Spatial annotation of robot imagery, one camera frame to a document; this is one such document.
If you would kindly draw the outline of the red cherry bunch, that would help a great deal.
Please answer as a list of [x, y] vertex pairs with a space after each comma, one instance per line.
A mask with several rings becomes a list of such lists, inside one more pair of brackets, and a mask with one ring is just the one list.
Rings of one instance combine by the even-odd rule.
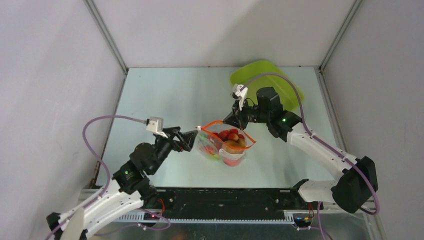
[[247, 145], [245, 136], [239, 133], [236, 128], [213, 132], [208, 138], [217, 148], [220, 148], [224, 143], [242, 148]]

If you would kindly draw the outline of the clear zip bag orange zipper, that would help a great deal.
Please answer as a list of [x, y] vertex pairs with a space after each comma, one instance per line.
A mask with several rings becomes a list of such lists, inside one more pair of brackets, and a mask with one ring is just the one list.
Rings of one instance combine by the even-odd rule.
[[222, 120], [197, 126], [196, 130], [196, 144], [200, 153], [229, 167], [238, 166], [245, 159], [247, 150], [256, 143], [243, 129]]

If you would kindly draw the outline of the green pear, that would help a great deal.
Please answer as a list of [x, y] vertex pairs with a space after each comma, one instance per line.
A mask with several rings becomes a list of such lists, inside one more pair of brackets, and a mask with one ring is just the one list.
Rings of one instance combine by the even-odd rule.
[[218, 154], [209, 154], [208, 158], [213, 161], [220, 161], [222, 159]]

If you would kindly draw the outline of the brown kiwi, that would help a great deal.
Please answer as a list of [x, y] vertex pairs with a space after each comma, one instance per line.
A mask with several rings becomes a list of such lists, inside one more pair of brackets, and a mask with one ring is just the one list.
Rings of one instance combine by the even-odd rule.
[[246, 147], [244, 141], [237, 142], [233, 140], [227, 140], [222, 144], [222, 149], [229, 154], [241, 154]]

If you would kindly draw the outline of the red apple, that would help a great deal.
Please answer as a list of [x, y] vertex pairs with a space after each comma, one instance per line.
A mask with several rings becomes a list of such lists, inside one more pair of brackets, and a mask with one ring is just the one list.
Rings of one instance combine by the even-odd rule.
[[222, 161], [224, 164], [226, 164], [229, 167], [236, 167], [243, 161], [243, 158], [241, 157], [237, 160], [230, 159], [230, 158], [223, 158]]

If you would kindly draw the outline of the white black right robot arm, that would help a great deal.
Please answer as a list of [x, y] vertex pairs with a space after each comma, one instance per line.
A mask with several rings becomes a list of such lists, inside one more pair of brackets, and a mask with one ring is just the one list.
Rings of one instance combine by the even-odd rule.
[[254, 105], [248, 104], [247, 90], [242, 84], [233, 86], [231, 95], [235, 102], [223, 122], [241, 130], [249, 123], [265, 124], [274, 138], [304, 151], [333, 177], [333, 180], [326, 181], [300, 181], [290, 196], [295, 208], [304, 209], [311, 202], [327, 202], [351, 214], [358, 210], [370, 215], [379, 212], [378, 203], [374, 211], [363, 207], [370, 198], [376, 198], [378, 190], [376, 166], [372, 159], [367, 156], [357, 158], [329, 145], [309, 129], [300, 116], [283, 108], [273, 87], [260, 88]]

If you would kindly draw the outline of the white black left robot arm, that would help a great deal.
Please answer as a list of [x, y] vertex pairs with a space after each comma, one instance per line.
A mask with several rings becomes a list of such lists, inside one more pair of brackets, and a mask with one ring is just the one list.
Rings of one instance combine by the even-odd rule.
[[154, 175], [172, 151], [190, 152], [197, 130], [181, 132], [167, 127], [155, 134], [154, 143], [138, 144], [102, 188], [64, 213], [47, 216], [51, 230], [48, 240], [87, 240], [104, 226], [136, 209], [151, 209], [158, 202], [158, 191], [149, 176]]

